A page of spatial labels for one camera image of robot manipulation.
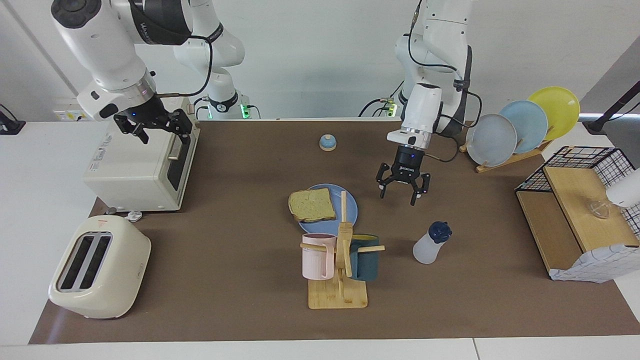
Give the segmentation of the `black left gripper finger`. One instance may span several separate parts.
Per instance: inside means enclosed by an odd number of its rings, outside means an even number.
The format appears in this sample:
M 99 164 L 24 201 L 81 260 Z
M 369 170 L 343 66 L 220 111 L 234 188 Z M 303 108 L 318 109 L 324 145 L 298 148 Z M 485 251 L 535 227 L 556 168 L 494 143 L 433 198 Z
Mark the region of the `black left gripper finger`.
M 391 173 L 389 176 L 384 177 L 387 171 L 391 171 Z M 377 182 L 378 187 L 380 189 L 380 198 L 383 199 L 386 194 L 387 185 L 395 181 L 395 175 L 393 173 L 393 170 L 386 162 L 382 162 L 380 164 L 377 174 L 375 176 L 375 181 Z
M 422 180 L 422 184 L 419 186 L 417 180 Z M 427 194 L 429 191 L 431 181 L 431 174 L 428 172 L 421 173 L 419 176 L 410 178 L 410 185 L 413 189 L 413 194 L 410 200 L 410 205 L 414 207 L 416 201 L 423 195 Z

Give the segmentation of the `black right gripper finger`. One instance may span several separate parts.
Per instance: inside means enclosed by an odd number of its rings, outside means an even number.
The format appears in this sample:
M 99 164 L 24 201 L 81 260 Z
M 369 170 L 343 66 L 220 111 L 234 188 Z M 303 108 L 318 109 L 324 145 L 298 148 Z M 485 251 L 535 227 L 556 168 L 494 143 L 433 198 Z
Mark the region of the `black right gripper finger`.
M 148 144 L 149 136 L 141 123 L 131 123 L 127 116 L 114 116 L 114 122 L 123 134 L 131 134 L 137 137 L 143 144 Z
M 183 144 L 190 143 L 192 129 L 193 123 L 183 109 L 166 112 L 165 131 L 178 136 Z

